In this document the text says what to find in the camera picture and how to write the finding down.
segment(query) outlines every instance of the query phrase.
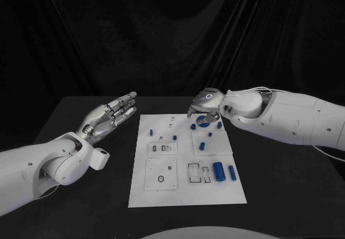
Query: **blue cylinder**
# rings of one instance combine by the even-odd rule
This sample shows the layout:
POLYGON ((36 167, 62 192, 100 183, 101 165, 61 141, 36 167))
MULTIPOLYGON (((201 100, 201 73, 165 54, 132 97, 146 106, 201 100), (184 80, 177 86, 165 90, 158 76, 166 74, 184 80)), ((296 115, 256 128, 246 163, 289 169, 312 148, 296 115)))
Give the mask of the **blue cylinder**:
POLYGON ((214 163, 214 175, 218 182, 226 181, 226 173, 221 162, 214 163))
POLYGON ((202 142, 201 144, 200 144, 200 150, 204 150, 205 149, 205 143, 202 142))
POLYGON ((236 170, 233 165, 228 166, 228 170, 230 170, 231 180, 236 181, 237 178, 236 178, 236 170))
MULTIPOLYGON (((207 116, 200 116, 198 118, 197 118, 197 122, 201 120, 201 119, 204 119, 204 118, 207 118, 207 116)), ((201 124, 198 124, 201 127, 208 127, 210 126, 210 123, 201 123, 201 124)))

